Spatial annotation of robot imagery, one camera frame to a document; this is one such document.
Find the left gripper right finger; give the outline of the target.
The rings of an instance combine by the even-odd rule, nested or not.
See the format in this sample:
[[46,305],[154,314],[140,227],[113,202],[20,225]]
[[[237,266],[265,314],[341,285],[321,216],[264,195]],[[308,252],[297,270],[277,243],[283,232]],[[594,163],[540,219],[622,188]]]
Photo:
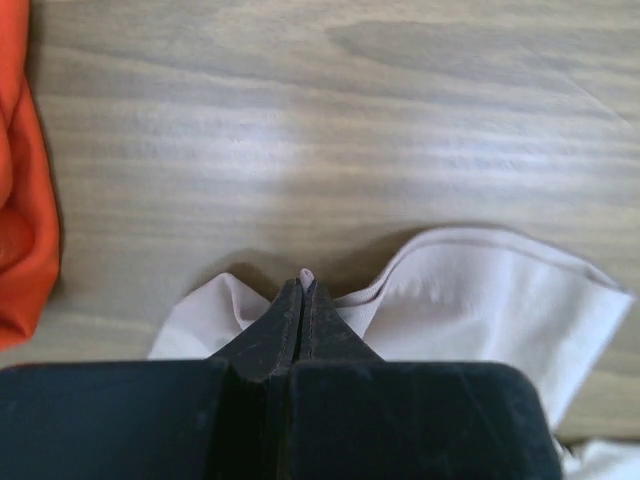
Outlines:
[[339,315],[328,289],[312,282],[304,291],[296,361],[381,361]]

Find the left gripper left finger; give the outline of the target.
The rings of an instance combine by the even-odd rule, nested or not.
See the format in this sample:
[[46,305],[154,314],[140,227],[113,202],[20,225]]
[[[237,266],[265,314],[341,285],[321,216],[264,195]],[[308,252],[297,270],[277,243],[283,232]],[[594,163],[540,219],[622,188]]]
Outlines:
[[301,281],[287,280],[267,311],[210,359],[226,361],[247,381],[283,380],[297,360],[303,314]]

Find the beige t shirt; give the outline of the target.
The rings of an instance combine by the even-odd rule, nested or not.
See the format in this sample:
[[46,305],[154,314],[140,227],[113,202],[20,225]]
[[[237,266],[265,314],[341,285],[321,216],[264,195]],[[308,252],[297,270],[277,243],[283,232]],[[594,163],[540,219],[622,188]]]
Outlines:
[[[593,264],[495,228],[420,233],[364,289],[334,300],[385,360],[488,360],[529,377],[555,430],[634,303]],[[229,273],[177,303],[149,359],[202,359],[270,302]],[[554,439],[564,479],[639,479],[639,444]]]

